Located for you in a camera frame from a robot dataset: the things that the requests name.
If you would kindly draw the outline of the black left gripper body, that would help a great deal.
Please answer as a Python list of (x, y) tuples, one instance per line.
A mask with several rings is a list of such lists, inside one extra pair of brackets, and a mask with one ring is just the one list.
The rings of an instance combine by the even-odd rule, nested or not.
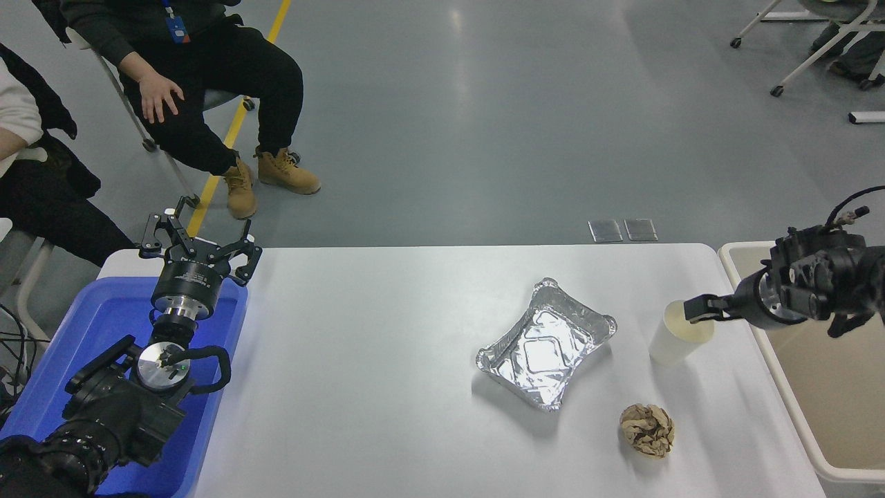
[(167, 262), (153, 290), (153, 306), (170, 304), (175, 297), (188, 297), (203, 306), (216, 306), (224, 277), (198, 261)]

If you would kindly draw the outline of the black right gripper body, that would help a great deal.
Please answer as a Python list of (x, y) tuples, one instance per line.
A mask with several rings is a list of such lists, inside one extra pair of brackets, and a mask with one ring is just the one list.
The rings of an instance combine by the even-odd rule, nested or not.
[(759, 283), (765, 275), (761, 269), (740, 281), (732, 295), (733, 318), (743, 319), (756, 327), (766, 326), (766, 308), (758, 294)]

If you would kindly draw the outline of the person's hand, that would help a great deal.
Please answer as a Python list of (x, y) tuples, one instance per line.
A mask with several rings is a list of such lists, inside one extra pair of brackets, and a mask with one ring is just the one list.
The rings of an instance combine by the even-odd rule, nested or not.
[(149, 124), (164, 123), (169, 116), (177, 116), (179, 103), (184, 101), (183, 89), (171, 79), (149, 73), (137, 80), (141, 93), (142, 114)]

